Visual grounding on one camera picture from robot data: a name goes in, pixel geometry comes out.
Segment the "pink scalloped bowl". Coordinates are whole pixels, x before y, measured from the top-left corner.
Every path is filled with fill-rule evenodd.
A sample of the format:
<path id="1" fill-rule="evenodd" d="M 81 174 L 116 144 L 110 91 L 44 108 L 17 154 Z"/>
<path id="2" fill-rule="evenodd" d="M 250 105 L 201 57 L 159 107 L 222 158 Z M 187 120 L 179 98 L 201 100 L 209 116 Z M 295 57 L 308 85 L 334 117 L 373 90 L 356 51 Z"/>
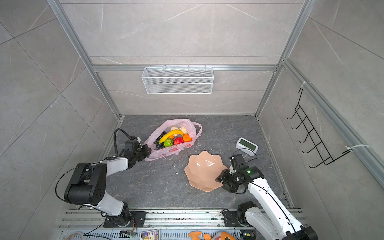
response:
<path id="1" fill-rule="evenodd" d="M 202 151 L 198 155 L 190 156 L 185 174 L 192 187 L 208 193 L 223 186 L 216 179 L 223 170 L 227 169 L 220 155 L 211 155 L 207 151 Z"/>

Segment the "pink plastic bag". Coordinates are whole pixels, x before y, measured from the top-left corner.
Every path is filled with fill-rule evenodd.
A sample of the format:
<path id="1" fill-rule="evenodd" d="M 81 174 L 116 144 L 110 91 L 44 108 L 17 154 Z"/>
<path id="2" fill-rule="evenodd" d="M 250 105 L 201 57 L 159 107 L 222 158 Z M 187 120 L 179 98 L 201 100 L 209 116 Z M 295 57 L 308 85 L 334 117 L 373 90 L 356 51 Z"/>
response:
<path id="1" fill-rule="evenodd" d="M 144 142 L 151 149 L 145 159 L 151 162 L 170 155 L 177 155 L 190 148 L 202 134 L 202 125 L 190 119 L 165 121 Z"/>

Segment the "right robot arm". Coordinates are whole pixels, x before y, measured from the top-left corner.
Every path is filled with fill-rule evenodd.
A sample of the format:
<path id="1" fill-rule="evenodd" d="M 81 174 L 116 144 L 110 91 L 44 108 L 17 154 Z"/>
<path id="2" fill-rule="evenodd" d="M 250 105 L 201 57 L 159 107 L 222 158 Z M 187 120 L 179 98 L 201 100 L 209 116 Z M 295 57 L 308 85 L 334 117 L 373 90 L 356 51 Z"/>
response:
<path id="1" fill-rule="evenodd" d="M 252 226 L 266 240 L 317 240 L 312 227 L 305 227 L 278 199 L 267 180 L 257 167 L 238 167 L 231 173 L 223 170 L 216 178 L 229 193 L 237 193 L 243 185 L 261 205 L 264 214 L 256 204 L 249 201 L 238 206 L 236 225 Z"/>

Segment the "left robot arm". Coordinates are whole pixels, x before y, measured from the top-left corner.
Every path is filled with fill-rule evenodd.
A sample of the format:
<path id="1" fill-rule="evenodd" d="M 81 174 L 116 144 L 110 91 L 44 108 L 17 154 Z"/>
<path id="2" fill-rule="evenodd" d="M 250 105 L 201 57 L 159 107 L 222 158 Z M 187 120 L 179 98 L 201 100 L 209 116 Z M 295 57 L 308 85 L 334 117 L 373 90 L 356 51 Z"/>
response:
<path id="1" fill-rule="evenodd" d="M 151 154 L 148 145 L 128 140 L 121 156 L 113 156 L 98 163 L 80 163 L 73 172 L 64 193 L 64 200 L 74 205 L 93 207 L 108 217 L 125 217 L 128 205 L 106 192 L 107 177 L 131 169 Z"/>

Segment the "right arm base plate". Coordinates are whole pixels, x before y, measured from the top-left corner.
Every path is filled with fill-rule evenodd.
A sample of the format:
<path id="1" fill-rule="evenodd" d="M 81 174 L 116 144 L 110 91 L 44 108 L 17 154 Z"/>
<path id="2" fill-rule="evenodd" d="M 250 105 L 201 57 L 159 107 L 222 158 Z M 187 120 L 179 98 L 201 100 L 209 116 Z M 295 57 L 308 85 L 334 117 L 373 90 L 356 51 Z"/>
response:
<path id="1" fill-rule="evenodd" d="M 242 225 L 238 216 L 238 211 L 223 209 L 222 215 L 224 218 L 225 227 L 239 227 Z"/>

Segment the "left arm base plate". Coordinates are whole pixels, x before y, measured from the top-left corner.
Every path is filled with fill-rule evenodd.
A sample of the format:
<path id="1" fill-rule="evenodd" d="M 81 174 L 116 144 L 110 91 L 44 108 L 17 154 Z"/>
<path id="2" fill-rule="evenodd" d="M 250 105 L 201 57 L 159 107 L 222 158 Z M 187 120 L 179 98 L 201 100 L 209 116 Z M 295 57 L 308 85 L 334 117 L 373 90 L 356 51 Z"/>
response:
<path id="1" fill-rule="evenodd" d="M 130 212 L 122 213 L 120 216 L 107 217 L 103 224 L 104 228 L 142 228 L 145 223 L 147 212 Z"/>

